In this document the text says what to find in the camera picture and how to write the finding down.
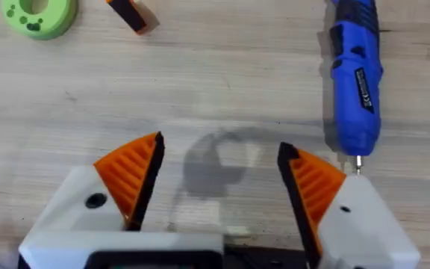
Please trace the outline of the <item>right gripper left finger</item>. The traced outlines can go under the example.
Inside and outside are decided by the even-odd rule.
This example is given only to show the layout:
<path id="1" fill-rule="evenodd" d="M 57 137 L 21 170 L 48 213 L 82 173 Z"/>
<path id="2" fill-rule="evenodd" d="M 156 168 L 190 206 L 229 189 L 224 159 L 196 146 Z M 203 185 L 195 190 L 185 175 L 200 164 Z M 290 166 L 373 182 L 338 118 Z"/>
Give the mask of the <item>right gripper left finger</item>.
<path id="1" fill-rule="evenodd" d="M 31 231 L 139 231 L 164 150 L 162 133 L 154 132 L 73 167 Z"/>

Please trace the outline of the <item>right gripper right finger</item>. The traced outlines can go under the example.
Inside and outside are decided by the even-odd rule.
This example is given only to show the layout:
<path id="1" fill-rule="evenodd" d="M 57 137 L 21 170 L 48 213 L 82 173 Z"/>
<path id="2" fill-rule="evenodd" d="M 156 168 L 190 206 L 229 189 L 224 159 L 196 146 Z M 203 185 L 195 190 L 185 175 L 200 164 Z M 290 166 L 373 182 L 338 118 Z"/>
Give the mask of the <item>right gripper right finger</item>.
<path id="1" fill-rule="evenodd" d="M 371 181 L 282 142 L 278 169 L 309 268 L 416 268 L 420 251 Z"/>

